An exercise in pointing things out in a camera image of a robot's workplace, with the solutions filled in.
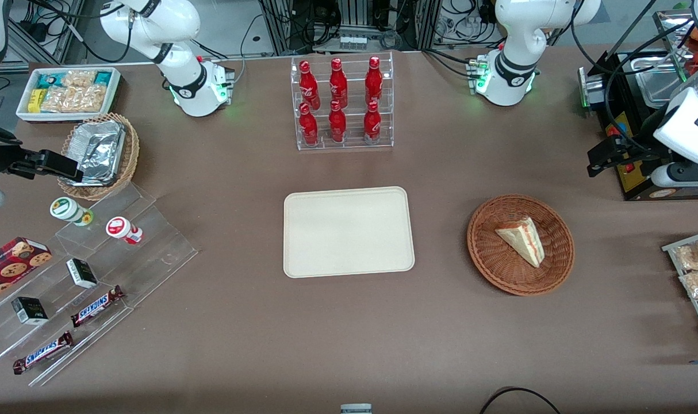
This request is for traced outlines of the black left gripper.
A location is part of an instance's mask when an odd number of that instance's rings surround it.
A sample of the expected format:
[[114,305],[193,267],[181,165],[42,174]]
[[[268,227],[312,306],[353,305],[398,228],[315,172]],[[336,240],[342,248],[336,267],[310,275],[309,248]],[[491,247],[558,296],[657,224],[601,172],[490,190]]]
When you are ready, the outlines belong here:
[[[652,138],[634,138],[634,157],[640,162],[641,172],[654,172],[672,162],[672,150]],[[608,168],[624,162],[626,155],[633,148],[625,137],[607,137],[588,150],[588,176],[596,177]]]

